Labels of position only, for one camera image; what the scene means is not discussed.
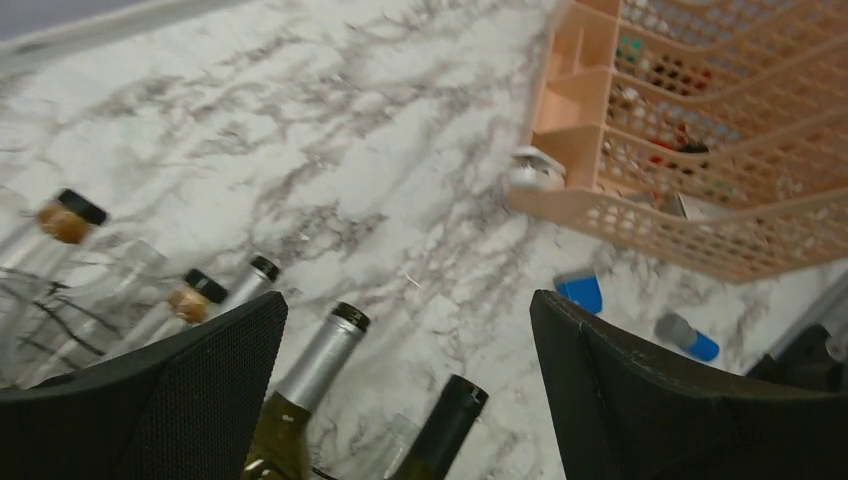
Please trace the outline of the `green bottle black capsule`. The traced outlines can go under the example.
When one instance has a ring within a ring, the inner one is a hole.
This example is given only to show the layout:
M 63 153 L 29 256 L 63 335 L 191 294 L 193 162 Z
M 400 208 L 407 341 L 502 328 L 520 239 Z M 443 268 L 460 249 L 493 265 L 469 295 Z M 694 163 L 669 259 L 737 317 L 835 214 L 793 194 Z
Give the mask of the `green bottle black capsule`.
M 484 389 L 453 374 L 390 479 L 444 479 L 488 399 Z

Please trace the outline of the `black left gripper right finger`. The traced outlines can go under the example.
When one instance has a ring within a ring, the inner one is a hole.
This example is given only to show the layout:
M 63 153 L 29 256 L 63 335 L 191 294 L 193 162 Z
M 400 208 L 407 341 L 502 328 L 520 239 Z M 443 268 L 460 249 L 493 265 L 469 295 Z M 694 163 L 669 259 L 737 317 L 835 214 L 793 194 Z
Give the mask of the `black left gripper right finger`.
M 529 314 L 570 479 L 843 479 L 847 397 L 722 371 L 553 291 Z

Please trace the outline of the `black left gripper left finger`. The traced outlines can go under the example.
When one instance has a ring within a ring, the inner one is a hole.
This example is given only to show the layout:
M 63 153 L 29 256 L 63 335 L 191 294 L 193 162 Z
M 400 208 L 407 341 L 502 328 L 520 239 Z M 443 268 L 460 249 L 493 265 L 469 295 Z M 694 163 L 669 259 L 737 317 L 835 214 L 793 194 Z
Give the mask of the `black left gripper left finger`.
M 235 479 L 284 334 L 265 293 L 149 346 L 1 393 L 5 479 Z

